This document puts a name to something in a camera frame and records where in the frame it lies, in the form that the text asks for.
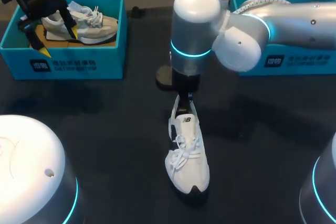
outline silver arm segment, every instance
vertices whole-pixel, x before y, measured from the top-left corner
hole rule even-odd
[[[201,74],[211,49],[238,72],[252,69],[267,44],[336,49],[336,3],[285,2],[235,14],[219,11],[219,0],[175,0],[172,67],[186,76]]]

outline new balance logo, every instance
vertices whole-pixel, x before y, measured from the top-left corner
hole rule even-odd
[[[188,123],[188,122],[190,122],[190,120],[191,120],[191,118],[184,118],[183,123]]]

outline teal box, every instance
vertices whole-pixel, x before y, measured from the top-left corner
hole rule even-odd
[[[17,22],[24,15],[17,7],[0,44],[0,54],[16,80],[122,79],[127,43],[124,0],[67,0],[118,19],[115,47],[48,48],[51,58],[29,48]]]
[[[231,0],[230,11],[234,12],[246,0]],[[336,0],[287,0],[291,3],[335,2]],[[270,67],[271,62],[281,62]],[[284,45],[267,45],[258,65],[241,76],[273,76],[291,74],[335,74],[336,51],[315,50]]]

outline white shoelace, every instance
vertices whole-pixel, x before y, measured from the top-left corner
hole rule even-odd
[[[182,135],[178,135],[173,142],[177,143],[179,148],[173,150],[170,161],[170,164],[173,166],[172,176],[176,170],[182,168],[187,163],[189,158],[199,158],[201,156],[198,137],[194,139],[193,144],[188,149],[186,149],[186,140]]]
[[[88,15],[88,17],[81,18],[79,19],[79,21],[86,20],[88,24],[90,24],[93,27],[102,27],[103,14],[98,11],[98,6],[96,6],[94,10],[92,10],[88,6],[83,6],[82,8],[87,10],[85,14]]]

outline robotic arm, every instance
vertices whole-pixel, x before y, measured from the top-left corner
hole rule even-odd
[[[4,4],[11,0],[2,0]],[[62,16],[65,26],[72,38],[77,39],[77,25],[72,18],[66,0],[16,0],[25,13],[25,16],[18,22],[18,28],[26,34],[32,48],[40,51],[42,54],[50,57],[47,49],[43,43],[37,37],[31,24],[36,20],[41,20],[43,17],[47,17],[57,10]]]
[[[336,49],[336,3],[249,0],[237,11],[219,0],[175,0],[171,84],[181,98],[197,91],[213,51],[237,72],[256,66],[267,44]]]

